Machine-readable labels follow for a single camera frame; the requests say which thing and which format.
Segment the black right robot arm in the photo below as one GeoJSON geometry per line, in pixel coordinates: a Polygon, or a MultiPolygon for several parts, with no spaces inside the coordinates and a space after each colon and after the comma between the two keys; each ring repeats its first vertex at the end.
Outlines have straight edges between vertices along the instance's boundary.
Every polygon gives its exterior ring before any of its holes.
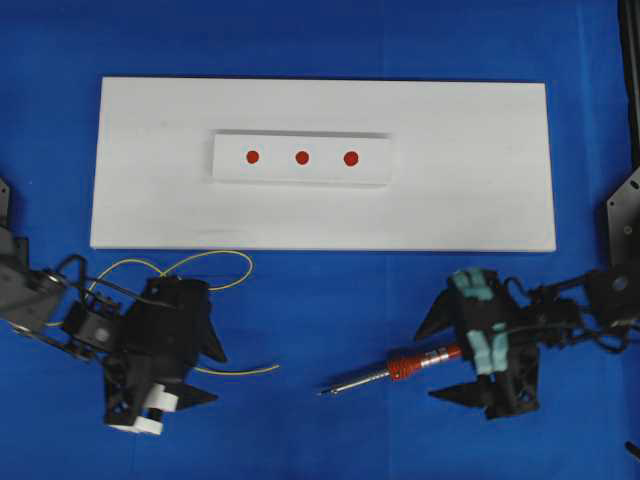
{"type": "Polygon", "coordinates": [[[452,329],[475,378],[430,396],[484,412],[489,420],[538,409],[540,349],[592,341],[624,352],[639,328],[639,270],[627,264],[512,296],[516,278],[493,270],[458,270],[447,280],[417,330],[418,340],[452,329]]]}

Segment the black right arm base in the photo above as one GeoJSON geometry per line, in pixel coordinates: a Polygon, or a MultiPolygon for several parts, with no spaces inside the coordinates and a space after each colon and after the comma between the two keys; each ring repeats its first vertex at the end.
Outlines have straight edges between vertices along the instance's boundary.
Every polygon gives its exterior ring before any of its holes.
{"type": "Polygon", "coordinates": [[[639,2],[619,1],[618,22],[628,99],[632,173],[606,202],[612,266],[639,260],[639,2]]]}

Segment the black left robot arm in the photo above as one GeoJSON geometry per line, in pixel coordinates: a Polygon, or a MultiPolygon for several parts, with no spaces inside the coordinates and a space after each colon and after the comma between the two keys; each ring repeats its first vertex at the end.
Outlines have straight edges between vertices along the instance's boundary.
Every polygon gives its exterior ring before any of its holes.
{"type": "Polygon", "coordinates": [[[88,289],[86,260],[65,258],[33,270],[28,240],[9,228],[11,190],[1,185],[1,318],[17,333],[73,357],[98,359],[104,381],[104,423],[159,435],[166,413],[208,404],[217,395],[189,385],[200,356],[227,360],[211,324],[207,283],[176,276],[147,280],[123,310],[88,289]]]}

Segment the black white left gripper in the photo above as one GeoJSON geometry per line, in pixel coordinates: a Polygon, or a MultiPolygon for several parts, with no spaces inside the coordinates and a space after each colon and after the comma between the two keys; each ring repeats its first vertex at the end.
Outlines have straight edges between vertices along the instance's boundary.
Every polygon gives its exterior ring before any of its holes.
{"type": "Polygon", "coordinates": [[[185,382],[200,355],[228,361],[204,281],[152,278],[124,313],[109,299],[76,301],[62,330],[89,354],[104,355],[104,423],[111,428],[160,434],[164,414],[218,399],[185,382]]]}

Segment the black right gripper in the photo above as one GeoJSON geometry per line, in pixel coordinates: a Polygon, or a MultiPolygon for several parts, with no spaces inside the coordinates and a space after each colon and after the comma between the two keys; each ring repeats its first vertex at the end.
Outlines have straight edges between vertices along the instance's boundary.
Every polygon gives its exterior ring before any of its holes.
{"type": "Polygon", "coordinates": [[[483,269],[459,270],[448,284],[450,289],[434,300],[414,340],[452,330],[463,357],[472,363],[475,380],[429,391],[429,396],[482,409],[488,419],[538,410],[539,350],[512,344],[519,306],[507,287],[496,272],[483,269]]]}

